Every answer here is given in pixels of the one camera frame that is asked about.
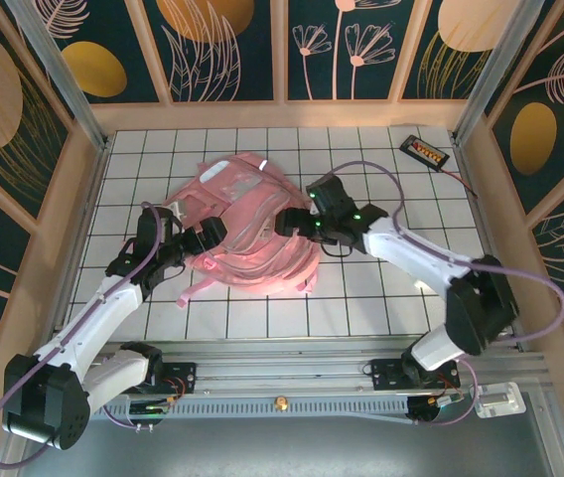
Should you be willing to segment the pink student backpack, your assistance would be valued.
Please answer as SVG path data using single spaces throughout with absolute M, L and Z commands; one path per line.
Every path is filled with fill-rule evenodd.
M 278 213 L 309 211 L 311 201 L 268 159 L 242 152 L 201 163 L 196 177 L 162 206 L 186 229 L 210 217 L 220 218 L 226 228 L 221 244 L 186 259 L 203 279 L 181 293 L 179 307 L 215 283 L 258 295 L 312 291 L 320 247 L 296 233 L 275 233 Z

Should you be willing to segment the small green-lit circuit board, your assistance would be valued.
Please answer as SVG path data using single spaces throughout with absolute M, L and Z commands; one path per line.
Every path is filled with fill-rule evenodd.
M 162 415 L 166 414 L 171 406 L 164 402 L 133 402 L 128 407 L 129 415 Z

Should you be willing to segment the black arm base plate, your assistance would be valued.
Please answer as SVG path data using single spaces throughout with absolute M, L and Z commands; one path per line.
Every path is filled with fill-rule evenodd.
M 369 364 L 376 391 L 441 390 L 445 386 L 461 386 L 456 361 L 449 361 L 433 371 L 402 359 L 375 359 Z
M 132 362 L 116 366 L 106 375 L 122 394 L 131 395 L 190 395 L 195 390 L 195 363 L 157 362 L 150 364 L 141 377 L 142 368 Z

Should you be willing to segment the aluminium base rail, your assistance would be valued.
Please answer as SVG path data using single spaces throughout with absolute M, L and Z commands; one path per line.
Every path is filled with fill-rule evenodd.
M 194 396 L 266 398 L 369 394 L 367 363 L 400 358 L 414 336 L 217 339 L 147 342 L 164 362 L 197 364 Z M 515 382 L 525 391 L 553 387 L 540 353 L 490 347 L 467 358 L 481 385 Z

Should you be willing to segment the aluminium frame post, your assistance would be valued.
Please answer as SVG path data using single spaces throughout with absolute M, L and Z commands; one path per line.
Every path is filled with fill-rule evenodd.
M 539 24 L 538 19 L 546 1 L 550 0 L 520 0 L 513 10 L 452 132 L 454 146 L 461 147 L 467 143 L 531 29 Z
M 75 119 L 99 150 L 107 135 L 98 124 L 57 40 L 70 40 L 89 17 L 87 0 L 3 0 Z

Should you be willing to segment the clear plastic bracket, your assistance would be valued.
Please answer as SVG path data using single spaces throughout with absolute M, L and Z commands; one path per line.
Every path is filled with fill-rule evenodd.
M 475 412 L 481 419 L 522 414 L 526 404 L 517 383 L 478 385 Z

